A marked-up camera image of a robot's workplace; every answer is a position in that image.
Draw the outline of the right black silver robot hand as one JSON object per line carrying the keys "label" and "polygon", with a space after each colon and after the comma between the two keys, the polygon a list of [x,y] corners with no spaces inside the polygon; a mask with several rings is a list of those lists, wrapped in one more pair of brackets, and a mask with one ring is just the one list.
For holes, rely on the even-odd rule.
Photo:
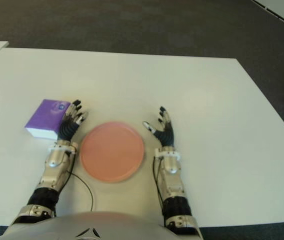
{"label": "right black silver robot hand", "polygon": [[159,115],[161,118],[159,118],[158,121],[162,125],[162,130],[155,128],[147,121],[143,121],[142,124],[157,138],[162,147],[174,147],[174,130],[169,113],[166,108],[161,106]]}

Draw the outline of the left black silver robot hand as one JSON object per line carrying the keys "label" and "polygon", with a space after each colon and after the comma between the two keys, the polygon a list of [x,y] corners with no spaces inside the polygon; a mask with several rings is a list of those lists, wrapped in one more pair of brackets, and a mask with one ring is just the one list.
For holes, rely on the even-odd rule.
{"label": "left black silver robot hand", "polygon": [[67,108],[59,126],[57,140],[71,141],[80,125],[88,117],[87,111],[80,111],[82,108],[79,99],[73,101]]}

